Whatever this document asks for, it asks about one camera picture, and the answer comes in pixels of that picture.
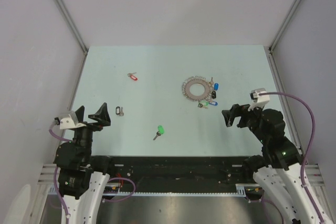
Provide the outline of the key with black tag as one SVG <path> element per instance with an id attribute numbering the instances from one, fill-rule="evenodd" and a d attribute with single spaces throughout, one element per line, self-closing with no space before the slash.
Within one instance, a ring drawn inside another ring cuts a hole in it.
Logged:
<path id="1" fill-rule="evenodd" d="M 121 106 L 116 107 L 116 115 L 117 116 L 124 116 L 123 107 L 121 107 Z"/>

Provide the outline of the key with blue tag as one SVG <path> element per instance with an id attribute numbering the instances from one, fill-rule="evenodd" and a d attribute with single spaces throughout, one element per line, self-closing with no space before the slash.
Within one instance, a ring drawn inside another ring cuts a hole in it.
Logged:
<path id="1" fill-rule="evenodd" d="M 218 88 L 219 88 L 219 84 L 217 82 L 214 82 L 213 80 L 213 77 L 211 77 L 211 80 L 210 80 L 210 85 L 213 87 L 214 91 L 217 91 Z"/>

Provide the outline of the large metal keyring disc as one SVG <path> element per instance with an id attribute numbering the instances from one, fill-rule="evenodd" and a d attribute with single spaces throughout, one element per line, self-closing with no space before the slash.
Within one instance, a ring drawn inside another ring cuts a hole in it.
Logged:
<path id="1" fill-rule="evenodd" d="M 213 78 L 207 80 L 205 77 L 192 76 L 187 78 L 181 86 L 182 94 L 190 101 L 212 101 L 214 91 Z"/>

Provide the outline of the key with green tag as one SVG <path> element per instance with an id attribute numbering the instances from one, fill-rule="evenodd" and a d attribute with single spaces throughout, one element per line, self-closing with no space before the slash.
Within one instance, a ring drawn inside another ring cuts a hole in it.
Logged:
<path id="1" fill-rule="evenodd" d="M 165 133 L 164 127 L 162 125 L 159 125 L 157 127 L 157 133 L 155 137 L 153 138 L 153 140 L 155 141 L 159 136 L 163 135 L 164 133 Z"/>

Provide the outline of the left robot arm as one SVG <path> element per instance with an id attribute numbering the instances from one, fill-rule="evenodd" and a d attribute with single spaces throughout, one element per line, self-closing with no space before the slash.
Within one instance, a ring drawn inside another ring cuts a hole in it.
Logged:
<path id="1" fill-rule="evenodd" d="M 93 156 L 94 132 L 111 125 L 108 106 L 84 120 L 85 108 L 56 117 L 49 133 L 62 141 L 56 150 L 54 185 L 62 206 L 62 223 L 96 223 L 107 182 L 116 175 L 110 156 Z"/>

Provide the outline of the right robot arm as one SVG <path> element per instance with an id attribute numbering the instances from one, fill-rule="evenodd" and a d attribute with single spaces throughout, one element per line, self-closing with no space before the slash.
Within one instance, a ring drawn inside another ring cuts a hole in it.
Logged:
<path id="1" fill-rule="evenodd" d="M 238 128 L 247 128 L 262 144 L 262 154 L 243 162 L 242 176 L 262 187 L 284 223 L 332 223 L 311 185 L 304 160 L 285 136 L 283 114 L 274 109 L 234 104 L 222 115 L 227 127 L 239 118 Z"/>

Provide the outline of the key with red tag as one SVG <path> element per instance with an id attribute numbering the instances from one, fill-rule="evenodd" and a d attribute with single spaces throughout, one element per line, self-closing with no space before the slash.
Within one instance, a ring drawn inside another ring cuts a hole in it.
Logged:
<path id="1" fill-rule="evenodd" d="M 138 81 L 138 78 L 135 76 L 136 72 L 128 73 L 128 77 L 133 81 Z"/>

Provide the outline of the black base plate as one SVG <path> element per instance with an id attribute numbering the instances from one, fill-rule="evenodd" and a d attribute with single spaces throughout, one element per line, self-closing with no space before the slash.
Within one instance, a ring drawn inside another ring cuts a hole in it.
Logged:
<path id="1" fill-rule="evenodd" d="M 108 192 L 232 193 L 237 184 L 253 184 L 243 168 L 250 158 L 110 156 L 114 173 Z"/>

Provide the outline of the left frame post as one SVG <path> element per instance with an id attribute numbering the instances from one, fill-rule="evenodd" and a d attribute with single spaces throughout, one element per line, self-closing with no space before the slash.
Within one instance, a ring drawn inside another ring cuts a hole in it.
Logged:
<path id="1" fill-rule="evenodd" d="M 78 46 L 80 47 L 83 54 L 86 56 L 88 53 L 88 47 L 86 46 L 64 0 L 53 0 L 56 7 L 58 8 L 61 16 L 63 17 L 66 25 L 68 26 L 70 32 L 72 33 L 73 37 L 75 38 Z"/>

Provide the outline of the frame post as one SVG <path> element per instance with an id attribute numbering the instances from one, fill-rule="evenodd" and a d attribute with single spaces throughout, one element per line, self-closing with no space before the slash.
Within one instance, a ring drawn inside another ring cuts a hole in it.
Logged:
<path id="1" fill-rule="evenodd" d="M 288 25 L 290 24 L 291 20 L 293 19 L 297 9 L 299 8 L 301 2 L 303 0 L 294 0 L 291 4 L 283 22 L 281 23 L 276 35 L 274 36 L 273 40 L 271 41 L 271 44 L 268 46 L 268 51 L 270 53 L 273 53 L 273 51 L 276 49 L 280 39 L 282 38 L 283 34 L 285 33 Z"/>
<path id="2" fill-rule="evenodd" d="M 72 33 L 73 37 L 75 38 L 78 46 L 80 47 L 83 54 L 86 56 L 88 53 L 88 47 L 86 46 L 64 0 L 53 0 L 56 7 L 58 8 L 61 16 L 63 17 L 66 25 L 68 26 L 70 32 Z"/>

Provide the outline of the right frame post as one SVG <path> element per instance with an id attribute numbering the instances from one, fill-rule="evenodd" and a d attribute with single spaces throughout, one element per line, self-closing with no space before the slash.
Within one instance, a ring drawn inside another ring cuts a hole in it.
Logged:
<path id="1" fill-rule="evenodd" d="M 293 19 L 297 9 L 299 8 L 301 2 L 303 0 L 294 0 L 291 4 L 283 22 L 281 23 L 276 35 L 274 36 L 273 40 L 271 41 L 271 44 L 268 46 L 268 51 L 270 53 L 273 53 L 273 51 L 276 49 L 280 39 L 282 38 L 283 34 L 285 33 L 288 25 L 290 24 L 291 20 Z"/>

